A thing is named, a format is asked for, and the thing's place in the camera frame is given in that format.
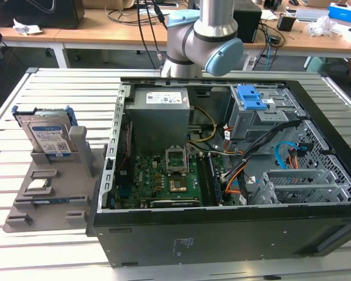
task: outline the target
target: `motherboard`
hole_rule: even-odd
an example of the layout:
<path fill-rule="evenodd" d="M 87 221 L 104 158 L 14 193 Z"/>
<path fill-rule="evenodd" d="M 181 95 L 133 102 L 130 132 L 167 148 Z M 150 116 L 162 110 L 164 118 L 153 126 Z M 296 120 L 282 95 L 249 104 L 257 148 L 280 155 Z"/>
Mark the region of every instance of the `motherboard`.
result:
<path fill-rule="evenodd" d="M 183 151 L 157 156 L 137 155 L 133 160 L 133 176 L 128 177 L 131 181 L 121 181 L 111 198 L 111 207 L 199 207 L 220 202 L 222 186 L 218 178 L 225 172 L 222 158 L 184 157 Z"/>

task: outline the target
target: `hard drive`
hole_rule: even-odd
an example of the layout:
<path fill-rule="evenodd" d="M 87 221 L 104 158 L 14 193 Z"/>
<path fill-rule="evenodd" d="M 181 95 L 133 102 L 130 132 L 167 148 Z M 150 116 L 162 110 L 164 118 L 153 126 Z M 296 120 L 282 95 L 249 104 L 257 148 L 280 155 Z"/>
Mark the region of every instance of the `hard drive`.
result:
<path fill-rule="evenodd" d="M 20 127 L 26 132 L 34 152 L 50 157 L 64 157 L 77 151 L 69 140 L 71 126 L 77 126 L 72 108 L 32 109 L 14 106 L 12 113 Z"/>

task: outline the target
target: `blue cable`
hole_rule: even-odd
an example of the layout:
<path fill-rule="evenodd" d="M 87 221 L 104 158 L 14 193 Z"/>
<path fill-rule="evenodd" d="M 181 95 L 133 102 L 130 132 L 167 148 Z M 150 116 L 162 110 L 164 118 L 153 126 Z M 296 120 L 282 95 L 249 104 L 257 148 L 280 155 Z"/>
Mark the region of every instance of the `blue cable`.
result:
<path fill-rule="evenodd" d="M 293 148 L 295 148 L 296 150 L 299 150 L 299 149 L 301 149 L 301 150 L 306 150 L 307 148 L 305 148 L 305 147 L 299 147 L 299 146 L 297 146 L 295 143 L 293 143 L 293 142 L 279 142 L 277 145 L 276 145 L 276 147 L 274 148 L 274 156 L 276 157 L 276 159 L 277 159 L 277 161 L 278 161 L 278 163 L 280 164 L 280 166 L 281 166 L 281 168 L 282 169 L 286 169 L 286 165 L 285 165 L 285 163 L 283 163 L 283 161 L 282 161 L 282 159 L 281 159 L 281 156 L 280 156 L 280 146 L 281 145 L 290 145 L 290 146 L 292 146 Z"/>
<path fill-rule="evenodd" d="M 270 44 L 270 37 L 268 37 L 268 40 L 269 40 L 269 49 L 267 51 L 267 65 L 265 66 L 265 71 L 267 71 L 268 69 L 268 63 L 269 63 L 269 55 L 270 55 L 270 47 L 271 47 L 271 44 Z"/>

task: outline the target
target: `laptop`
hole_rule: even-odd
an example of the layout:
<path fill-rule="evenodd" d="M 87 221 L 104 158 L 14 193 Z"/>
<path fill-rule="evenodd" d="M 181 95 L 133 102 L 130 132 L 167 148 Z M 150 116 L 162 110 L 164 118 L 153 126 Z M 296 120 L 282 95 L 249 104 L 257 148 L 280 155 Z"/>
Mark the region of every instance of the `laptop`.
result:
<path fill-rule="evenodd" d="M 289 16 L 295 16 L 300 22 L 315 22 L 322 16 L 329 15 L 329 10 L 319 9 L 285 9 Z"/>
<path fill-rule="evenodd" d="M 328 8 L 331 3 L 344 5 L 347 0 L 300 0 L 304 6 L 315 8 Z"/>

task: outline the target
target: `table leg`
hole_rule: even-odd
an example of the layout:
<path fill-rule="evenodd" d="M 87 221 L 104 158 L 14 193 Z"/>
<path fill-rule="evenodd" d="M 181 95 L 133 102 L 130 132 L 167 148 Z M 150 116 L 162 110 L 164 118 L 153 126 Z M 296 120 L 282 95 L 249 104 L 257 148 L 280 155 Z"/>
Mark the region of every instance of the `table leg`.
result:
<path fill-rule="evenodd" d="M 245 64 L 243 65 L 243 71 L 252 71 L 256 63 L 257 57 L 260 54 L 260 50 L 249 50 L 248 56 L 246 57 Z"/>
<path fill-rule="evenodd" d="M 307 60 L 305 61 L 304 65 L 303 65 L 303 67 L 305 69 L 308 68 L 309 64 L 311 63 L 311 60 L 312 60 L 312 57 L 307 57 Z"/>
<path fill-rule="evenodd" d="M 56 43 L 52 47 L 59 68 L 70 68 L 68 55 L 62 43 Z"/>
<path fill-rule="evenodd" d="M 109 63 L 109 50 L 101 50 L 103 63 Z"/>

